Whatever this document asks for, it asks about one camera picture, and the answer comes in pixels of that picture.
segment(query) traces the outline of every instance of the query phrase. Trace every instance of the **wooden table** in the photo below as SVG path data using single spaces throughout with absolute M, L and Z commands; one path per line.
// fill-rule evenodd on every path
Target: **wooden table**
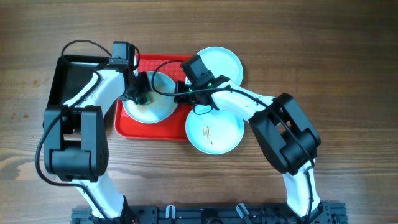
M 245 88 L 294 95 L 318 129 L 322 200 L 346 203 L 350 223 L 398 222 L 398 5 L 393 1 L 13 1 L 0 7 L 0 223 L 68 223 L 87 205 L 34 169 L 61 48 L 114 40 L 141 52 L 231 49 Z M 76 44 L 69 54 L 103 55 Z M 189 142 L 130 141 L 107 127 L 109 173 L 130 205 L 284 202 L 282 176 L 246 126 L 220 156 Z

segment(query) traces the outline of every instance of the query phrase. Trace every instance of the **red tray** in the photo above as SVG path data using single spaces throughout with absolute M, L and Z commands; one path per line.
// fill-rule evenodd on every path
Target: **red tray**
M 154 71 L 160 64 L 169 60 L 187 60 L 190 55 L 158 55 L 141 54 L 138 71 Z M 173 81 L 185 81 L 185 74 L 179 63 L 171 63 L 159 70 Z M 118 134 L 129 139 L 158 139 L 173 141 L 188 141 L 185 133 L 185 120 L 192 110 L 190 105 L 178 105 L 175 111 L 165 120 L 154 124 L 143 124 L 132 118 L 123 108 L 122 101 L 116 104 L 114 128 Z

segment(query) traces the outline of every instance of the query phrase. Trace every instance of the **white plate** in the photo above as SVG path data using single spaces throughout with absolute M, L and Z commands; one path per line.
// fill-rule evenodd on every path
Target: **white plate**
M 198 114 L 209 109 L 209 106 L 195 107 Z M 196 115 L 192 110 L 185 122 L 185 131 L 197 149 L 208 154 L 222 154 L 231 151 L 241 142 L 244 122 L 228 111 L 212 110 L 204 115 Z
M 147 74 L 151 81 L 154 72 L 147 72 Z M 156 89 L 161 92 L 174 93 L 174 81 L 161 72 L 156 72 L 154 85 Z M 123 107 L 126 113 L 138 122 L 153 124 L 163 121 L 168 118 L 177 107 L 177 104 L 174 103 L 174 96 L 160 95 L 155 91 L 151 91 L 147 94 L 148 98 L 151 100 L 151 103 L 148 105 L 136 105 L 131 100 L 123 101 Z
M 224 47 L 208 47 L 197 53 L 217 78 L 224 75 L 234 81 L 238 86 L 242 84 L 243 67 L 241 61 L 232 51 Z

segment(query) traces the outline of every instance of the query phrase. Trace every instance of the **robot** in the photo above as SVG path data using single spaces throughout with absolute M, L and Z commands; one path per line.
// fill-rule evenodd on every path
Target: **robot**
M 105 50 L 109 57 L 64 55 L 75 42 L 89 42 Z M 177 82 L 175 93 L 155 89 L 154 77 L 161 66 L 181 63 L 191 84 Z M 320 136 L 292 96 L 274 98 L 237 86 L 229 78 L 217 78 L 199 55 L 183 62 L 169 61 L 159 66 L 149 80 L 137 72 L 139 50 L 127 42 L 114 42 L 113 54 L 89 40 L 67 44 L 58 60 L 47 108 L 44 134 L 36 153 L 36 169 L 49 184 L 76 187 L 91 208 L 74 209 L 71 223 L 123 224 L 270 224 L 270 223 L 347 223 L 343 203 L 321 202 L 315 188 L 314 165 Z M 232 207 L 129 206 L 110 179 L 106 168 L 109 149 L 104 115 L 113 102 L 132 100 L 138 105 L 151 103 L 146 93 L 156 91 L 174 97 L 176 103 L 210 105 L 230 111 L 247 121 L 270 164 L 279 171 L 287 190 L 286 203 Z M 283 125 L 285 131 L 277 129 Z M 81 140 L 65 140 L 64 134 L 81 134 Z M 44 145 L 44 164 L 53 182 L 40 168 Z

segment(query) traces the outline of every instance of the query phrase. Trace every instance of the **round white plate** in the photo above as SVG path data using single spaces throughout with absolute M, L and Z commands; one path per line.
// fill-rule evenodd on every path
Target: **round white plate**
M 242 84 L 243 67 L 241 61 L 232 51 L 224 47 L 208 47 L 197 53 L 217 78 L 224 75 L 234 81 L 238 86 Z
M 209 106 L 198 105 L 195 111 L 205 113 Z M 189 141 L 202 152 L 222 154 L 234 149 L 244 133 L 243 119 L 228 111 L 212 110 L 204 115 L 188 114 L 185 131 Z
M 151 81 L 154 72 L 147 72 L 147 74 Z M 174 81 L 161 72 L 156 72 L 154 85 L 156 89 L 161 92 L 174 93 Z M 174 96 L 160 95 L 153 90 L 147 94 L 151 101 L 148 105 L 136 105 L 132 100 L 123 101 L 123 107 L 126 113 L 138 122 L 153 124 L 163 121 L 168 118 L 177 107 L 177 104 L 174 103 Z

